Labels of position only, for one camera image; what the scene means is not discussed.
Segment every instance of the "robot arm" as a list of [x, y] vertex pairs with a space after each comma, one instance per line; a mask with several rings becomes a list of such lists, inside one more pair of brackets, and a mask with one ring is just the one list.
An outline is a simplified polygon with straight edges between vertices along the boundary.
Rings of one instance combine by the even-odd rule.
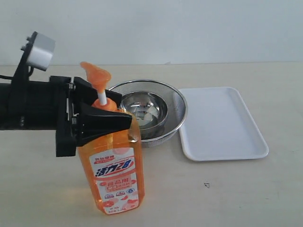
[[[50, 76], [48, 82], [30, 81], [34, 69], [46, 71], [54, 40], [34, 32], [11, 83], [0, 83], [0, 130], [56, 130], [56, 156], [75, 156], [76, 147], [130, 128], [132, 117], [92, 107], [98, 98], [90, 83], [79, 77]], [[106, 90], [119, 106], [122, 95]]]

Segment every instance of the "orange pump head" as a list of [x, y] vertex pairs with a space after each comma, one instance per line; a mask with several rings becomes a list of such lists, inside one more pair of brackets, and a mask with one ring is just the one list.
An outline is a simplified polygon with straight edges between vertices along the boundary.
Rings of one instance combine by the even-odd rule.
[[85, 69], [88, 82], [90, 82], [93, 88], [98, 92], [99, 99], [94, 102], [93, 106], [102, 110], [116, 111], [116, 103], [107, 98], [105, 94], [106, 85], [112, 78], [110, 73], [96, 65], [84, 61], [80, 63], [80, 66]]

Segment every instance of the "metal colander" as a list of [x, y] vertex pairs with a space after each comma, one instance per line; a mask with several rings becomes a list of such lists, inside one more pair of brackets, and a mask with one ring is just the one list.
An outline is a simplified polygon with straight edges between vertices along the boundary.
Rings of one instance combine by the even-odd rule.
[[164, 129], [155, 137], [142, 138], [142, 146], [154, 147], [169, 140], [181, 127], [187, 116], [187, 103], [183, 95], [174, 87], [155, 80], [131, 80], [117, 84], [109, 90], [123, 96], [134, 92], [154, 93], [160, 96], [168, 108]]

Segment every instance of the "dish soap bottle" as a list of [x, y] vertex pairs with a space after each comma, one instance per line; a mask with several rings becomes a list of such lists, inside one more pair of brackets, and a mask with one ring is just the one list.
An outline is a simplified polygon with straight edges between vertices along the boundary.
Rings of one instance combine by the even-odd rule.
[[[110, 73], [87, 62], [80, 65], [98, 92], [92, 106], [126, 113], [106, 97]], [[110, 215], [140, 206], [145, 195], [143, 161], [140, 129], [134, 116], [130, 129], [101, 136], [78, 147], [78, 153], [99, 210]]]

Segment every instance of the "orange liquid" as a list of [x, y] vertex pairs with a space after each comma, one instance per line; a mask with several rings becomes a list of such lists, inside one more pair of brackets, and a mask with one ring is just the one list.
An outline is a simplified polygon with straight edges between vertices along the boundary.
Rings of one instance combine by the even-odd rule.
[[94, 179], [94, 173], [89, 161], [89, 157], [100, 152], [113, 148], [133, 148], [135, 159], [135, 173], [138, 185], [139, 206], [145, 196], [144, 180], [143, 180], [143, 160], [141, 137], [138, 122], [133, 117], [132, 126], [129, 130], [115, 132], [106, 136], [102, 136], [86, 145], [78, 148], [78, 154], [89, 182], [91, 193], [99, 210], [105, 213], [102, 199], [100, 197], [97, 182]]

